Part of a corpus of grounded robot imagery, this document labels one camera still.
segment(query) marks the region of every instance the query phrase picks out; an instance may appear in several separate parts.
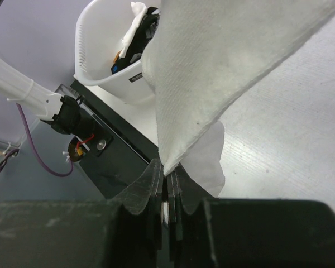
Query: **white laundry basket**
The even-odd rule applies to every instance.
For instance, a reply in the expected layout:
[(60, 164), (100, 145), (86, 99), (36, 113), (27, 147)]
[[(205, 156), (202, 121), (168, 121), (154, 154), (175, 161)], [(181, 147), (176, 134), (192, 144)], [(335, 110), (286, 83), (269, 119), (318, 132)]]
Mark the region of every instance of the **white laundry basket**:
[[(160, 7), (160, 0), (143, 0)], [(141, 78), (140, 60), (112, 75), (111, 67), (134, 15), (130, 0), (94, 0), (78, 18), (75, 40), (76, 78), (98, 85), (126, 103), (138, 103), (153, 92)]]

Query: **red wire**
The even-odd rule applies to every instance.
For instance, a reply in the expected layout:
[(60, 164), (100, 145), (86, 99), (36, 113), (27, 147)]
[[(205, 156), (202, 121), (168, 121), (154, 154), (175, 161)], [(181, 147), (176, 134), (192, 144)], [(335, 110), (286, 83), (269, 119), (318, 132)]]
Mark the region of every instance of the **red wire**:
[(79, 141), (79, 142), (77, 142), (76, 150), (78, 150), (78, 148), (79, 148), (80, 145), (82, 145), (82, 144), (84, 144), (84, 143), (90, 141), (90, 140), (93, 139), (93, 138), (94, 138), (94, 134), (92, 134), (90, 138), (88, 138), (88, 139), (86, 139), (86, 140), (84, 140), (84, 141)]

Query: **folded fabric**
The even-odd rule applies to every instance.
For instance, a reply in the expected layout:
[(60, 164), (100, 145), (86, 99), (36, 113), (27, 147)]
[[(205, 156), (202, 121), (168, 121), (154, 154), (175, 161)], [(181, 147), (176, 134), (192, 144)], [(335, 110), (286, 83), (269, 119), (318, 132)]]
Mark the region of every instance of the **folded fabric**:
[(119, 54), (119, 57), (125, 58), (125, 55), (127, 53), (127, 50), (134, 38), (136, 30), (139, 28), (139, 25), (144, 18), (146, 12), (147, 12), (147, 7), (144, 3), (141, 2), (131, 2), (133, 14), (135, 16), (132, 25), (130, 26), (129, 30), (123, 37), (123, 48), (122, 51)]
[(160, 11), (142, 68), (156, 92), (166, 175), (239, 96), (335, 14), (335, 0), (164, 0)]

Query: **label on basket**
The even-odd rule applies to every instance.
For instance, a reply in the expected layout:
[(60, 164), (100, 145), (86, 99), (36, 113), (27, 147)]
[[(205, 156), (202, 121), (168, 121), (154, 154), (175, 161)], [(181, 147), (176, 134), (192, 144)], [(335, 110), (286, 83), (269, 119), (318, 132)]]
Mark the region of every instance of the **label on basket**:
[(139, 74), (137, 74), (137, 75), (134, 75), (132, 78), (129, 78), (129, 81), (130, 81), (131, 83), (133, 83), (133, 82), (139, 80), (139, 79), (142, 78), (142, 77), (143, 77), (143, 73), (139, 73)]

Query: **gray floor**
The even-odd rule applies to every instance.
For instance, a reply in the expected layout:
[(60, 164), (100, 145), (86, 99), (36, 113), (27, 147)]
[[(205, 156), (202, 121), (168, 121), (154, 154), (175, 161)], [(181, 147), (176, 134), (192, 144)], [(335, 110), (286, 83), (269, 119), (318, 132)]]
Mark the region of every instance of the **gray floor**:
[[(65, 173), (70, 166), (65, 162), (71, 136), (61, 135), (40, 122), (32, 131), (32, 138), (43, 161), (56, 172)], [(104, 200), (103, 195), (80, 169), (65, 178), (46, 172), (36, 161), (27, 141), (20, 154), (10, 159), (0, 173), (0, 202), (7, 200)]]
[(221, 121), (220, 197), (315, 199), (335, 211), (335, 18)]

